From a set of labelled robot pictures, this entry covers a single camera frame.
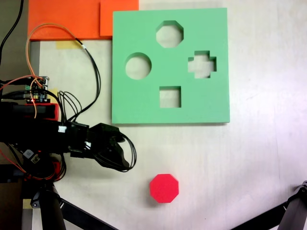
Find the cable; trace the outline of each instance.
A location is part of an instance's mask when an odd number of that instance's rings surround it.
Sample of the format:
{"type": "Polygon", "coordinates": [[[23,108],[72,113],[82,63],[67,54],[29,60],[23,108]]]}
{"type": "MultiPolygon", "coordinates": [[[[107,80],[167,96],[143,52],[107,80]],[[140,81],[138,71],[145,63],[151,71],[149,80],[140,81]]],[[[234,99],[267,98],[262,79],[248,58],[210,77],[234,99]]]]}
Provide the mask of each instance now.
{"type": "Polygon", "coordinates": [[[94,156],[95,160],[103,167],[107,167],[107,168],[111,168],[114,170],[117,170],[119,172],[128,172],[129,170],[133,169],[133,167],[136,164],[136,160],[137,160],[137,153],[136,153],[136,149],[132,143],[132,141],[124,134],[120,133],[120,135],[126,139],[126,141],[129,143],[130,148],[131,148],[131,153],[132,153],[132,158],[131,158],[131,163],[129,165],[129,167],[125,167],[122,166],[116,162],[113,162],[112,160],[104,157],[101,153],[95,153],[92,152],[92,155],[94,156]]]}
{"type": "Polygon", "coordinates": [[[0,88],[0,91],[3,90],[5,87],[7,87],[9,84],[13,83],[14,81],[17,81],[17,80],[20,80],[20,79],[24,79],[24,78],[29,78],[29,77],[32,77],[32,75],[25,75],[25,76],[22,76],[22,77],[13,79],[13,80],[11,80],[11,81],[5,83],[5,84],[0,88]]]}
{"type": "Polygon", "coordinates": [[[74,37],[75,39],[77,39],[76,36],[75,36],[68,28],[66,28],[65,26],[63,26],[63,25],[61,25],[61,24],[57,24],[57,23],[43,23],[43,24],[40,24],[40,25],[38,25],[37,27],[35,27],[35,28],[30,32],[30,34],[29,34],[29,36],[28,36],[28,38],[27,38],[27,42],[26,42],[26,44],[25,44],[25,57],[26,57],[26,61],[27,61],[29,70],[30,70],[30,72],[31,72],[32,75],[35,75],[35,74],[34,74],[34,70],[33,70],[32,66],[31,66],[30,58],[29,58],[30,39],[31,39],[33,33],[34,33],[37,29],[39,29],[39,28],[41,28],[41,27],[44,27],[44,26],[55,26],[55,27],[64,29],[64,30],[66,30],[72,37],[74,37]]]}
{"type": "MultiPolygon", "coordinates": [[[[31,82],[30,90],[32,90],[32,85],[33,85],[34,81],[36,81],[35,78],[34,78],[34,80],[31,82]]],[[[37,109],[36,109],[35,100],[34,100],[34,98],[33,98],[33,95],[32,95],[32,92],[31,92],[31,91],[30,91],[30,97],[31,97],[31,101],[32,101],[32,103],[33,103],[34,110],[35,110],[35,115],[34,115],[34,119],[35,119],[35,118],[36,118],[36,115],[37,115],[37,109]]]]}
{"type": "Polygon", "coordinates": [[[15,164],[14,162],[12,162],[7,156],[5,156],[4,153],[2,152],[2,150],[0,150],[0,154],[1,154],[6,160],[8,160],[10,163],[12,163],[13,165],[15,165],[20,171],[22,171],[23,173],[25,173],[25,171],[24,171],[20,166],[18,166],[17,164],[15,164]]]}
{"type": "Polygon", "coordinates": [[[12,26],[12,28],[9,30],[9,32],[6,34],[6,36],[4,37],[3,41],[1,42],[1,45],[0,45],[0,65],[1,65],[1,59],[2,59],[2,49],[4,47],[4,44],[6,42],[6,40],[9,38],[9,36],[11,35],[11,33],[13,32],[13,30],[15,29],[15,27],[17,26],[19,20],[20,20],[20,17],[22,15],[22,12],[23,12],[23,7],[24,7],[24,0],[21,0],[20,1],[20,9],[19,9],[19,13],[18,13],[18,16],[17,16],[17,19],[14,23],[14,25],[12,26]]]}
{"type": "Polygon", "coordinates": [[[82,109],[81,111],[79,111],[77,114],[73,115],[71,118],[69,118],[68,120],[69,121],[72,121],[72,120],[76,120],[77,117],[85,112],[86,110],[88,110],[98,99],[98,96],[100,94],[100,91],[101,91],[101,77],[100,77],[100,73],[99,73],[99,70],[98,70],[98,67],[92,57],[92,55],[90,54],[90,52],[87,50],[87,48],[85,47],[85,45],[65,26],[61,25],[61,24],[57,24],[57,23],[43,23],[43,24],[40,24],[38,25],[37,27],[35,27],[31,33],[29,34],[28,38],[27,38],[27,42],[26,42],[26,45],[25,45],[25,55],[26,55],[26,60],[27,60],[27,64],[28,64],[28,67],[29,67],[29,70],[31,72],[32,75],[35,76],[35,73],[34,73],[34,70],[31,66],[31,63],[30,63],[30,59],[29,59],[29,45],[30,45],[30,39],[31,39],[31,36],[33,35],[33,33],[41,28],[41,27],[44,27],[44,26],[55,26],[55,27],[58,27],[58,28],[61,28],[61,29],[64,29],[66,30],[81,46],[82,48],[86,51],[87,55],[89,56],[91,62],[92,62],[92,65],[93,65],[93,68],[94,68],[94,71],[95,71],[95,78],[96,78],[96,96],[95,96],[95,99],[93,100],[93,102],[91,102],[88,106],[86,106],[84,109],[82,109]]]}
{"type": "Polygon", "coordinates": [[[70,105],[74,114],[77,114],[79,112],[78,106],[76,105],[76,103],[73,101],[73,99],[70,96],[72,96],[78,102],[78,104],[80,106],[80,110],[82,110],[82,105],[81,105],[80,101],[72,93],[59,91],[58,92],[58,98],[60,99],[61,103],[63,104],[65,117],[67,117],[66,108],[65,108],[65,101],[70,105]]]}
{"type": "Polygon", "coordinates": [[[9,149],[10,149],[10,151],[12,152],[12,154],[14,155],[14,157],[15,157],[17,163],[18,163],[19,165],[22,165],[22,164],[21,164],[21,161],[20,161],[20,159],[19,159],[19,157],[18,157],[17,154],[15,153],[14,149],[12,148],[12,146],[11,146],[10,144],[8,144],[8,143],[5,143],[5,144],[7,145],[7,147],[9,147],[9,149]]]}
{"type": "Polygon", "coordinates": [[[95,60],[93,59],[92,55],[90,54],[90,52],[87,50],[87,48],[85,47],[85,45],[78,39],[76,38],[76,41],[78,41],[80,43],[80,45],[83,47],[83,49],[86,51],[87,55],[89,56],[94,71],[95,71],[95,78],[96,78],[96,96],[95,99],[88,105],[86,106],[84,109],[82,109],[79,113],[73,115],[71,118],[69,118],[68,120],[71,121],[74,118],[76,119],[81,113],[85,112],[86,110],[88,110],[98,99],[99,95],[100,95],[100,91],[101,91],[101,77],[100,77],[100,73],[99,73],[99,69],[95,63],[95,60]]]}

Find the green foam board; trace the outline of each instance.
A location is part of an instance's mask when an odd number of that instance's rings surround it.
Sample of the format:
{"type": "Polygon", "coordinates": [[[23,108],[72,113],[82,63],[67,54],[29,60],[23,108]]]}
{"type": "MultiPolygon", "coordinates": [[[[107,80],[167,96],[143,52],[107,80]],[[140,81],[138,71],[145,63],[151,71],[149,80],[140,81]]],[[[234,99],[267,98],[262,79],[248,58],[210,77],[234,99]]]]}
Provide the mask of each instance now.
{"type": "Polygon", "coordinates": [[[227,9],[114,12],[112,71],[113,124],[229,122],[227,9]],[[183,40],[164,48],[156,32],[172,23],[183,30],[183,40]],[[209,78],[188,72],[188,60],[198,53],[216,61],[209,78]],[[151,61],[150,73],[141,80],[126,74],[135,54],[151,61]],[[160,107],[163,88],[181,90],[180,107],[160,107]]]}

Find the black wire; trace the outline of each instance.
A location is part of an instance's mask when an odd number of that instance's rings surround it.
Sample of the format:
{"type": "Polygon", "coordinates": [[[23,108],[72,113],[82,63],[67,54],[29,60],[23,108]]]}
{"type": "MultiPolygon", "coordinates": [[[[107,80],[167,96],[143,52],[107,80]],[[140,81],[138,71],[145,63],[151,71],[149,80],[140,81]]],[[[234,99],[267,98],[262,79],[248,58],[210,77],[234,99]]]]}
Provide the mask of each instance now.
{"type": "Polygon", "coordinates": [[[66,115],[66,108],[65,108],[65,101],[70,105],[70,107],[72,108],[72,110],[73,110],[73,112],[75,114],[78,112],[78,107],[76,106],[76,104],[63,91],[59,91],[58,92],[58,98],[59,98],[59,100],[61,101],[61,103],[63,105],[63,110],[64,110],[65,117],[67,117],[67,115],[66,115]]]}
{"type": "Polygon", "coordinates": [[[13,32],[13,30],[15,29],[16,25],[18,24],[18,22],[20,20],[20,17],[21,17],[21,14],[23,12],[23,7],[24,7],[24,0],[21,0],[20,1],[20,9],[19,9],[19,13],[18,13],[17,19],[16,19],[14,25],[12,26],[12,28],[10,29],[10,31],[6,34],[6,36],[4,37],[3,41],[1,42],[1,45],[0,45],[0,65],[1,65],[1,59],[2,59],[2,49],[4,47],[4,44],[5,44],[6,40],[9,38],[9,36],[13,32]]]}
{"type": "Polygon", "coordinates": [[[132,158],[131,158],[131,163],[130,163],[129,167],[125,167],[125,166],[122,166],[122,165],[120,165],[116,162],[113,162],[112,160],[104,157],[102,154],[99,154],[99,153],[92,152],[92,155],[94,156],[95,160],[101,166],[111,168],[111,169],[117,170],[119,172],[125,173],[125,172],[128,172],[129,170],[133,169],[133,167],[135,166],[136,160],[137,160],[137,153],[136,153],[136,149],[135,149],[132,141],[126,135],[124,135],[123,133],[120,133],[120,134],[123,138],[126,139],[126,141],[129,143],[130,148],[131,148],[132,158]]]}
{"type": "MultiPolygon", "coordinates": [[[[78,39],[76,38],[76,41],[80,43],[80,45],[83,45],[83,43],[78,39]]],[[[87,53],[87,55],[89,56],[91,62],[92,62],[92,65],[93,65],[93,68],[94,68],[94,71],[95,71],[95,79],[96,79],[96,96],[95,96],[95,99],[88,105],[86,106],[84,109],[82,109],[80,112],[78,112],[77,114],[73,115],[71,118],[69,118],[68,120],[71,121],[73,120],[74,118],[77,119],[77,117],[85,112],[86,110],[88,110],[98,99],[99,97],[99,94],[100,94],[100,91],[101,91],[101,77],[100,77],[100,73],[99,73],[99,69],[95,63],[95,60],[93,59],[92,55],[90,54],[90,52],[85,48],[84,49],[87,53]]]]}
{"type": "Polygon", "coordinates": [[[17,156],[17,154],[16,154],[15,150],[12,148],[12,146],[11,146],[10,144],[8,144],[8,143],[5,143],[5,144],[9,147],[10,151],[12,152],[12,154],[13,154],[14,157],[15,157],[15,159],[17,160],[17,163],[18,163],[19,165],[22,165],[22,164],[21,164],[21,161],[20,161],[20,159],[19,159],[19,157],[17,156]]]}
{"type": "MultiPolygon", "coordinates": [[[[73,109],[75,114],[77,114],[79,112],[79,109],[70,96],[72,96],[78,102],[78,104],[80,106],[80,110],[82,110],[82,105],[81,105],[80,101],[72,93],[67,92],[67,91],[65,91],[65,92],[59,91],[58,95],[61,95],[63,97],[63,99],[68,102],[68,104],[71,106],[71,108],[73,109]]],[[[65,116],[66,116],[66,109],[65,109],[65,103],[64,102],[63,102],[63,108],[64,108],[64,113],[65,113],[65,116]]]]}

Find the red octagonal block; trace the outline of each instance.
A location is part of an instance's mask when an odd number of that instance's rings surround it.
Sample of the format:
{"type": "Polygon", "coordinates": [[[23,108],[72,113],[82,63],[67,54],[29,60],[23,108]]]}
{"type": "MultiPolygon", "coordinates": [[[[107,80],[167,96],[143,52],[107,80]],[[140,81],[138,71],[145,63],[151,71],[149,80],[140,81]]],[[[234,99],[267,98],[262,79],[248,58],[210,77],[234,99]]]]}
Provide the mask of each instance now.
{"type": "Polygon", "coordinates": [[[158,203],[171,203],[179,194],[179,183],[171,174],[158,174],[149,184],[150,195],[158,203]]]}

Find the orange board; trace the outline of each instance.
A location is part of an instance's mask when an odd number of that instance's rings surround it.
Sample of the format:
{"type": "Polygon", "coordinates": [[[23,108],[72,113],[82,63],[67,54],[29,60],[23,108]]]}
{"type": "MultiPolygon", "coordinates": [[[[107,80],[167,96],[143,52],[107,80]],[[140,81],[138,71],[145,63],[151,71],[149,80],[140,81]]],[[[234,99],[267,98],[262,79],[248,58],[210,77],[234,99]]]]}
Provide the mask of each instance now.
{"type": "Polygon", "coordinates": [[[100,3],[100,36],[102,39],[112,39],[113,12],[138,11],[139,0],[101,0],[100,3]]]}
{"type": "MultiPolygon", "coordinates": [[[[28,34],[42,23],[58,23],[81,40],[112,39],[113,11],[138,8],[138,0],[29,0],[28,34]]],[[[62,29],[48,26],[38,29],[31,40],[73,38],[62,29]]]]}

